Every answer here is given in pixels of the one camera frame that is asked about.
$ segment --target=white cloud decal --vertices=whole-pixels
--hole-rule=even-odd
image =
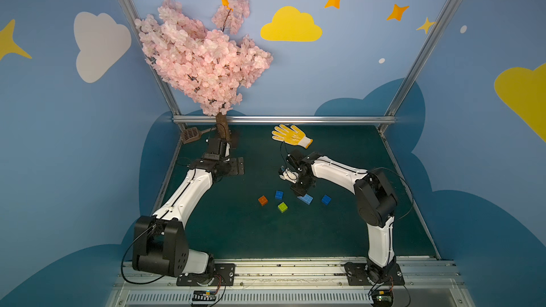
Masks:
[[[106,13],[80,12],[74,19],[74,37],[80,48],[78,74],[87,83],[97,81],[131,46],[131,33]]]

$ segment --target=work glove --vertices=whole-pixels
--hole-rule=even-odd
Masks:
[[[297,126],[292,125],[291,129],[287,126],[281,124],[280,126],[275,126],[275,130],[271,132],[273,134],[273,140],[284,141],[289,145],[302,146],[304,148],[309,147],[313,142],[312,139],[309,139],[305,136],[305,133],[301,131]]]

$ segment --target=cable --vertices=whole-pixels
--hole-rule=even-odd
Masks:
[[[220,287],[222,286],[222,279],[219,275],[214,275],[218,279],[218,285],[216,286],[216,291],[214,292],[214,295],[218,294],[218,291],[220,290]]]
[[[390,281],[385,281],[383,283],[380,283],[379,286],[377,286],[377,287],[375,287],[375,285],[377,283],[374,283],[374,285],[372,286],[372,288],[368,292],[368,297],[371,297],[371,295],[374,294],[375,292],[377,292],[381,286],[383,286],[385,283],[388,283],[388,282],[390,282]]]
[[[251,280],[252,283],[250,283],[250,284],[249,284],[248,286],[246,286],[245,288],[235,289],[235,288],[229,286],[229,289],[234,290],[234,291],[243,291],[243,290],[248,289],[249,287],[251,287],[251,286],[252,286],[254,283],[256,283],[256,281],[258,281],[258,280],[259,280],[259,279]]]
[[[185,164],[185,165],[182,165],[181,163],[178,163],[178,159],[188,159],[189,163]],[[192,160],[190,158],[188,158],[187,156],[181,156],[178,159],[176,159],[176,161],[175,161],[175,164],[177,164],[178,166],[188,167],[192,163]]]
[[[149,282],[133,282],[133,281],[129,281],[127,280],[127,278],[125,277],[125,274],[123,273],[123,262],[125,261],[125,256],[127,255],[127,252],[129,252],[129,249],[131,249],[131,247],[133,246],[133,244],[135,244],[135,242],[142,236],[144,235],[145,233],[147,233],[150,229],[152,229],[152,232],[156,229],[156,226],[157,224],[154,224],[152,225],[151,227],[149,227],[148,229],[144,230],[144,232],[140,235],[138,235],[138,237],[136,237],[133,241],[133,243],[131,243],[131,245],[127,248],[127,250],[125,251],[125,254],[123,254],[123,257],[121,258],[121,276],[123,277],[123,279],[128,282],[128,283],[132,283],[134,285],[147,285],[148,283],[152,283],[152,282],[156,282],[157,280],[161,279],[163,276],[165,275],[162,275],[158,278],[156,278],[155,280],[152,280],[152,281],[149,281]]]
[[[411,304],[411,295],[410,295],[410,291],[406,288],[406,285],[403,285],[404,289],[406,290],[406,292],[408,293],[408,304],[405,305],[404,307],[409,307],[409,305]]]
[[[406,180],[404,180],[404,178],[402,178],[401,175],[399,175],[398,173],[394,172],[394,171],[393,171],[392,169],[390,169],[390,168],[387,168],[387,167],[376,167],[376,168],[374,168],[373,170],[371,170],[370,172],[373,173],[373,171],[375,171],[375,170],[377,170],[377,169],[386,169],[387,171],[396,174],[396,175],[398,176],[398,178],[400,178],[400,180],[403,181],[404,184],[406,184],[406,187],[407,187],[407,188],[410,187],[410,186],[408,185],[408,183],[406,182]],[[404,215],[402,215],[402,217],[397,218],[394,222],[399,221],[399,220],[401,220],[402,218],[406,217],[406,216],[411,212],[411,210],[413,209],[414,203],[415,203],[415,198],[413,197],[413,194],[412,194],[412,196],[411,196],[411,207],[409,208],[409,210],[408,210]]]
[[[224,130],[224,135],[227,135],[227,131],[226,131],[226,128],[224,127],[224,125],[222,124],[214,124],[213,127],[216,127],[216,125],[218,126],[222,126],[222,129]],[[208,131],[208,137],[207,139],[210,139],[210,132],[212,132],[213,128],[210,129],[210,131]]]
[[[184,193],[184,191],[186,191],[186,189],[189,187],[189,183],[190,183],[192,180],[194,180],[194,179],[195,179],[195,171],[193,171],[193,177],[192,177],[192,179],[190,179],[190,180],[188,181],[188,183],[186,184],[186,186],[184,187],[184,189],[182,190],[182,192],[178,195],[178,197],[176,197],[176,199],[173,201],[173,204],[171,204],[171,207],[174,207],[174,205],[176,204],[176,201],[180,198],[180,196]]]
[[[227,283],[226,280],[224,279],[224,276],[222,276],[222,275],[220,275],[220,274],[219,274],[219,276],[222,278],[222,279],[220,280],[220,282],[222,282],[222,280],[224,280],[224,283],[225,283],[225,284],[224,284],[224,290],[222,291],[222,296],[221,296],[218,300],[216,300],[216,302],[213,303],[210,307],[212,307],[212,306],[214,306],[215,304],[217,304],[217,303],[219,303],[220,301],[222,301],[222,299],[224,298],[224,295],[225,295],[225,293],[226,293],[226,286],[228,285],[228,283]]]
[[[282,154],[282,145],[284,144],[284,151],[286,152],[286,155],[288,156],[288,150],[286,149],[286,142],[283,140],[281,142],[281,146],[278,148],[278,152],[281,154],[281,158],[282,160],[284,161],[284,167],[286,169],[288,169],[288,165],[286,164],[286,159],[284,158],[283,154]],[[289,177],[289,179],[291,181],[296,181],[297,180],[297,175],[296,175],[296,178],[292,179],[289,175],[289,172],[288,171],[284,171],[284,173],[286,173],[286,175]]]

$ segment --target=orange lego brick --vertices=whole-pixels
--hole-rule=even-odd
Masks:
[[[261,196],[260,198],[258,198],[258,201],[260,202],[260,204],[262,206],[266,205],[268,203],[268,199],[265,198],[265,196]]]

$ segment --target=ventilation grille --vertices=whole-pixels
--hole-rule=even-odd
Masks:
[[[190,304],[189,293],[173,291],[133,291],[127,297],[125,306],[187,306]],[[218,305],[246,304],[365,304],[372,301],[366,291],[359,290],[227,290]],[[210,304],[210,302],[193,302]]]
[[[189,293],[175,293],[172,291],[135,291],[127,296],[126,306],[187,306]]]
[[[185,129],[182,133],[182,143],[187,144],[196,140],[201,139],[201,134],[199,133],[199,130],[197,127],[191,127],[188,129]]]
[[[364,292],[323,292],[323,291],[284,291],[284,292],[226,292],[222,299],[226,304],[340,304],[367,303]]]

